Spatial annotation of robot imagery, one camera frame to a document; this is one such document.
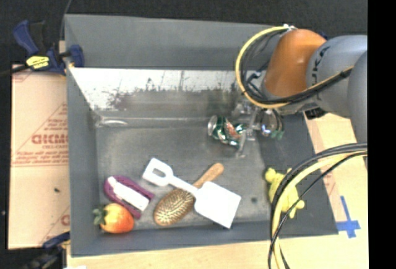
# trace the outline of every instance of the crushed soda can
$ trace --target crushed soda can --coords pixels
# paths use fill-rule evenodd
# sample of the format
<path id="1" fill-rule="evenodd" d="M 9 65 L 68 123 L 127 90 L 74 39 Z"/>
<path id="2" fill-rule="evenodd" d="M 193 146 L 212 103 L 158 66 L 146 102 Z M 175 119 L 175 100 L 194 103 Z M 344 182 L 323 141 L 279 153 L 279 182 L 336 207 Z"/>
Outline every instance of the crushed soda can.
<path id="1" fill-rule="evenodd" d="M 238 147 L 246 128 L 242 123 L 232 124 L 225 116 L 213 115 L 208 122 L 208 135 L 225 145 Z"/>

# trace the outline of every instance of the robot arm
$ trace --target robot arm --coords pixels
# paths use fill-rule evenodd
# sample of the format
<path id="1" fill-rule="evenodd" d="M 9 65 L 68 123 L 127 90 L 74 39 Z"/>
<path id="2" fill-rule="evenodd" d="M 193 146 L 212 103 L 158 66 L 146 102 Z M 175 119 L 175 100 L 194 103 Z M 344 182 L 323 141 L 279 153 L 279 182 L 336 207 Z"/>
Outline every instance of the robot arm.
<path id="1" fill-rule="evenodd" d="M 367 142 L 367 45 L 365 35 L 326 40 L 310 30 L 289 28 L 267 62 L 260 94 L 242 83 L 245 75 L 239 86 L 254 104 L 276 108 L 283 116 L 319 110 L 350 118 L 357 141 Z M 243 51 L 240 56 L 249 54 Z"/>

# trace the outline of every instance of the yellow rubber duck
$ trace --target yellow rubber duck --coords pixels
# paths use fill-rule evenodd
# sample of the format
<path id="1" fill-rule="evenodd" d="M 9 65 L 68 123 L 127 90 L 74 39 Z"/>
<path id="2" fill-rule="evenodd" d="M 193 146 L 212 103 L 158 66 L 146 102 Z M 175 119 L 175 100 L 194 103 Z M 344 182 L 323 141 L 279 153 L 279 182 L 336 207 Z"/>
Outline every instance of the yellow rubber duck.
<path id="1" fill-rule="evenodd" d="M 268 196 L 269 199 L 272 203 L 273 197 L 277 191 L 277 188 L 279 184 L 281 183 L 282 179 L 285 177 L 284 174 L 276 172 L 273 168 L 269 168 L 267 172 L 265 173 L 265 180 L 267 180 L 268 183 L 271 183 L 270 189 L 268 191 Z M 287 212 L 289 208 L 298 200 L 298 192 L 297 188 L 294 187 L 290 190 L 289 194 L 287 195 L 286 200 L 284 201 L 282 205 L 282 212 Z M 304 201 L 300 200 L 297 205 L 290 211 L 290 218 L 294 218 L 296 214 L 296 209 L 302 209 L 305 206 Z"/>

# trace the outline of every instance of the blue clamp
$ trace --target blue clamp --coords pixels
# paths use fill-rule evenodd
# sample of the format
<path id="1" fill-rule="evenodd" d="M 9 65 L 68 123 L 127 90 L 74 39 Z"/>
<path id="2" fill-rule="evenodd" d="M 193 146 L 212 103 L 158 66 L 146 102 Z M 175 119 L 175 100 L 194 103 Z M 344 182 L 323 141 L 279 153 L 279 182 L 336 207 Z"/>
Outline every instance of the blue clamp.
<path id="1" fill-rule="evenodd" d="M 72 45 L 65 53 L 58 53 L 53 47 L 45 50 L 41 30 L 34 28 L 34 33 L 32 33 L 28 20 L 19 23 L 12 33 L 18 45 L 26 49 L 26 65 L 33 71 L 48 71 L 65 75 L 64 57 L 71 57 L 75 67 L 84 66 L 84 54 L 79 45 Z"/>

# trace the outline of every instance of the blue tape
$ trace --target blue tape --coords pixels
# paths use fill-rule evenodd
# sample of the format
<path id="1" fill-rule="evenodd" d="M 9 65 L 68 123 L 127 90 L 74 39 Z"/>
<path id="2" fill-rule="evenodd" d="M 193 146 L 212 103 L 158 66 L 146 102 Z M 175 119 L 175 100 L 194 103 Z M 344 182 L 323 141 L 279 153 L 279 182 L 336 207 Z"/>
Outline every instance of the blue tape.
<path id="1" fill-rule="evenodd" d="M 346 214 L 346 221 L 336 222 L 337 229 L 338 231 L 346 231 L 346 233 L 348 234 L 348 238 L 354 238 L 356 237 L 355 231 L 357 229 L 360 229 L 359 222 L 351 220 L 351 216 L 348 211 L 345 197 L 342 195 L 340 197 L 341 197 L 342 206 L 344 207 L 344 211 Z"/>

